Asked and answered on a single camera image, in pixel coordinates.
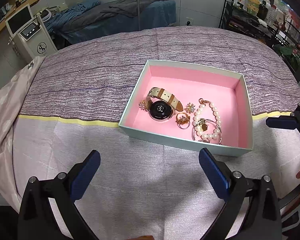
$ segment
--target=electrical outlet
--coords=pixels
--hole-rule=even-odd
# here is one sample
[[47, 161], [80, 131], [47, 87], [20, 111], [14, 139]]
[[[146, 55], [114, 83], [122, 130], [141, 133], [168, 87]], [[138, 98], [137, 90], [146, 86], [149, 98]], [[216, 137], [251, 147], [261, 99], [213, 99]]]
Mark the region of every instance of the electrical outlet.
[[189, 17], [186, 18], [186, 25], [187, 25], [188, 21], [190, 22], [189, 26], [193, 25], [193, 19], [192, 18], [189, 18]]

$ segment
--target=metal bolt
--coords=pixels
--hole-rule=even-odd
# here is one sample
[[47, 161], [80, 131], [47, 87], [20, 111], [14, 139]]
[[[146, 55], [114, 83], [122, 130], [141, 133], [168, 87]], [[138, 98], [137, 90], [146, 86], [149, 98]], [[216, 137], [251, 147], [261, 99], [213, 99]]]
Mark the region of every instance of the metal bolt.
[[32, 176], [32, 177], [29, 179], [29, 182], [30, 182], [30, 183], [34, 183], [36, 179], [37, 179], [37, 178], [36, 178], [35, 176]]
[[232, 172], [232, 174], [233, 174], [233, 176], [235, 177], [235, 178], [237, 178], [237, 179], [240, 179], [241, 178], [241, 173], [239, 172], [239, 171], [234, 171], [234, 172]]
[[66, 174], [64, 172], [61, 172], [58, 174], [58, 179], [64, 179], [66, 177]]
[[266, 182], [271, 181], [271, 178], [270, 178], [268, 175], [263, 176], [263, 179], [264, 179]]

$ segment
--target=wooden shelf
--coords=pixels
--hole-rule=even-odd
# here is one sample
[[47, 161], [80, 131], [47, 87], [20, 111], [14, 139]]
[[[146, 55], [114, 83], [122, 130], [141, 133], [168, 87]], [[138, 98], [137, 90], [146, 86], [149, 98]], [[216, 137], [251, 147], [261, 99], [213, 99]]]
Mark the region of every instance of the wooden shelf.
[[[9, 11], [7, 13], [7, 17], [6, 18], [9, 18], [10, 15], [16, 13], [17, 11], [19, 11], [21, 8], [23, 8], [26, 4], [30, 4], [30, 6], [32, 4], [34, 4], [35, 2], [37, 2], [39, 0], [27, 0], [25, 1], [23, 4], [21, 4], [18, 8], [15, 8], [13, 9], [12, 11]], [[1, 23], [0, 23], [0, 32], [6, 27], [6, 20], [4, 19]]]

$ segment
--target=box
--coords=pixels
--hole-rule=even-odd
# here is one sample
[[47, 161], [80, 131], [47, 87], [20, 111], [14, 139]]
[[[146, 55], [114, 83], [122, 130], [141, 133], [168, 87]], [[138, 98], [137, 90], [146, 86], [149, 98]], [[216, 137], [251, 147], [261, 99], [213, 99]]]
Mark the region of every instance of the box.
[[[194, 114], [189, 114], [191, 124], [184, 130], [178, 127], [176, 114], [164, 122], [153, 120], [149, 112], [139, 108], [152, 87], [174, 94], [184, 108], [193, 103], [197, 109], [199, 98], [214, 102], [221, 117], [222, 145], [192, 139]], [[209, 106], [204, 108], [201, 117], [215, 120]], [[212, 154], [241, 156], [253, 149], [252, 115], [243, 75], [205, 65], [148, 60], [119, 126], [130, 137], [191, 151], [199, 152], [207, 147]], [[214, 128], [215, 125], [209, 123], [206, 133], [212, 133]]]

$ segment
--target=pearl bracelet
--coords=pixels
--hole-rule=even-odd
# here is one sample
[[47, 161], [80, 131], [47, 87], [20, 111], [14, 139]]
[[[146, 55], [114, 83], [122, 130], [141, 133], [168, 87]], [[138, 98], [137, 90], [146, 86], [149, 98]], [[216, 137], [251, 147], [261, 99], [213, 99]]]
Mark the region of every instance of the pearl bracelet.
[[[214, 105], [214, 103], [207, 101], [207, 100], [203, 100], [202, 98], [199, 99], [199, 103], [200, 103], [200, 106], [197, 109], [197, 111], [194, 113], [195, 117], [194, 117], [194, 121], [192, 123], [192, 125], [194, 126], [193, 139], [195, 140], [194, 135], [195, 135], [195, 131], [196, 131], [197, 135], [202, 138], [202, 140], [199, 140], [199, 141], [210, 142], [211, 139], [216, 139], [216, 138], [218, 138], [218, 136], [220, 136], [220, 140], [219, 140], [218, 144], [221, 144], [221, 139], [222, 139], [221, 119], [220, 119], [220, 115], [219, 115], [217, 107]], [[205, 108], [206, 104], [209, 104], [209, 106], [213, 110], [213, 115], [216, 118], [215, 122], [210, 119], [204, 119], [204, 118], [199, 117], [199, 115], [201, 115], [203, 109]], [[206, 121], [214, 122], [217, 126], [217, 128], [215, 128], [213, 130], [212, 134], [203, 133], [204, 131], [206, 131], [208, 129], [208, 125], [206, 124]]]

